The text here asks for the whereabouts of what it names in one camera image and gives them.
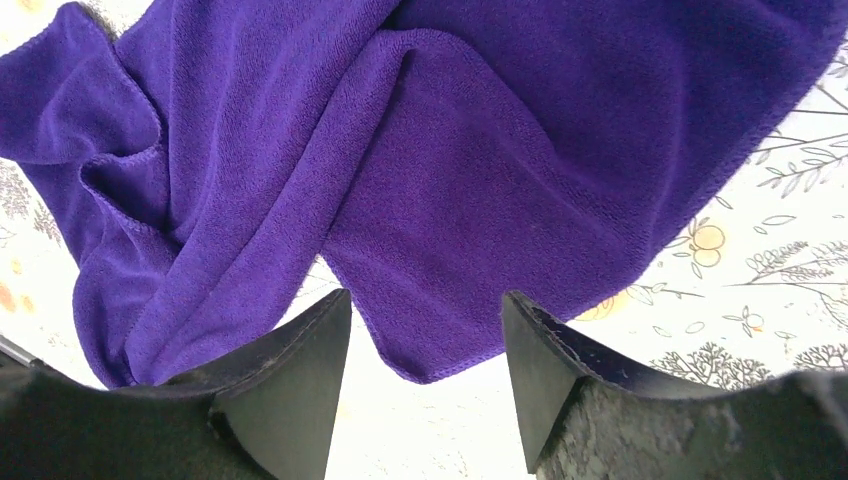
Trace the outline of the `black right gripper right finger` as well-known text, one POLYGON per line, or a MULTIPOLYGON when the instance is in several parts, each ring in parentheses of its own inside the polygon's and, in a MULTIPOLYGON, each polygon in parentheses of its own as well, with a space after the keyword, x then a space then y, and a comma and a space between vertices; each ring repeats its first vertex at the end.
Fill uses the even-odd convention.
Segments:
POLYGON ((801 371, 726 391, 643 365, 503 297, 527 470, 538 479, 843 479, 847 378, 801 371))

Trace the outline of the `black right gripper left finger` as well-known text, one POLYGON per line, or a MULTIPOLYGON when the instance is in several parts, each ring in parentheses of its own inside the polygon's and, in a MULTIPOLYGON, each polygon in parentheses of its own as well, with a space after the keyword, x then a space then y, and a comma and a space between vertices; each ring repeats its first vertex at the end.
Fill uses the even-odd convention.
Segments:
POLYGON ((159 386, 78 383, 1 343, 5 479, 321 479, 351 333, 343 289, 159 386))

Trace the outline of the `purple towel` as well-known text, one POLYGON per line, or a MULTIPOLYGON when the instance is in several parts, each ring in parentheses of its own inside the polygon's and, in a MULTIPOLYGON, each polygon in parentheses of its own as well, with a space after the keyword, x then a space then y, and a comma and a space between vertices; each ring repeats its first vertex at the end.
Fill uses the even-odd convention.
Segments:
POLYGON ((1 59, 1 154, 80 273, 109 387, 264 335, 316 257, 383 360, 500 354, 501 295, 634 282, 811 88, 843 1, 69 3, 1 59))

